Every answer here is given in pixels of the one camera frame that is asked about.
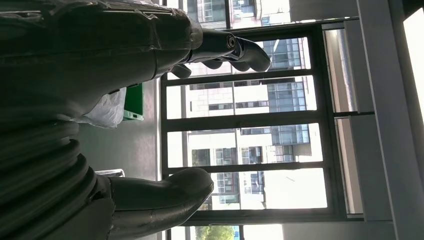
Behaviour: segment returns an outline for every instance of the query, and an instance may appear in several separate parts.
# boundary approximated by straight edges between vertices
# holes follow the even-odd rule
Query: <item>floor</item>
[[[143,83],[143,121],[123,121],[117,129],[80,125],[76,138],[95,171],[123,169],[126,177],[157,180],[155,82]],[[140,240],[157,240],[157,234]]]

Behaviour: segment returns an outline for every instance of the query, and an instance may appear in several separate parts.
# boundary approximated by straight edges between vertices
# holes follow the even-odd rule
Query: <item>screw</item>
[[[232,49],[232,48],[234,48],[236,46],[236,38],[233,35],[229,34],[226,37],[226,46],[229,49]]]

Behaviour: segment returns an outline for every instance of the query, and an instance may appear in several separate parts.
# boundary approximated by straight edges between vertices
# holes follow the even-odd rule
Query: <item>green crate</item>
[[[123,107],[123,120],[139,120],[143,118],[143,85],[126,89],[125,105]]]

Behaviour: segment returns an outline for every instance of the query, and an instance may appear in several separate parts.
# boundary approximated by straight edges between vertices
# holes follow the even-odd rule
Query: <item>metal frame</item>
[[[226,6],[226,25],[230,28],[229,3]],[[324,161],[322,162],[290,162],[247,165],[202,166],[209,173],[228,173],[246,171],[294,170],[303,168],[322,168],[324,171],[327,208],[317,209],[264,209],[264,210],[216,210],[197,211],[182,226],[207,225],[239,225],[240,239],[243,239],[243,225],[248,224],[282,224],[303,222],[345,222],[363,221],[361,217],[348,217],[345,203],[345,192],[341,162],[339,157],[338,137],[335,119],[356,115],[370,115],[374,112],[338,112],[333,111],[332,91],[327,71],[327,62],[323,29],[340,28],[343,21],[350,19],[326,20],[314,23],[287,24],[280,26],[254,27],[245,29],[228,29],[238,37],[254,42],[276,39],[303,38],[308,39],[311,69],[282,70],[270,72],[254,72],[232,75],[208,75],[188,79],[168,80],[166,75],[160,81],[160,114],[161,114],[161,166],[162,179],[187,167],[169,168],[168,165],[168,133],[197,130],[238,129],[248,127],[280,126],[293,124],[318,123],[321,135],[321,146]],[[313,76],[316,92],[316,111],[273,112],[246,115],[196,117],[182,119],[167,118],[167,87],[233,82],[246,80],[265,80],[289,78],[297,76]],[[167,239],[171,239],[171,230],[166,231]]]

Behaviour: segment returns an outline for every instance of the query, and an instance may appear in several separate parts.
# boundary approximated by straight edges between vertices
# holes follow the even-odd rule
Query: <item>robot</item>
[[[263,72],[254,42],[137,0],[0,2],[0,239],[126,240],[184,223],[213,191],[200,168],[162,181],[96,175],[69,121],[186,63]]]

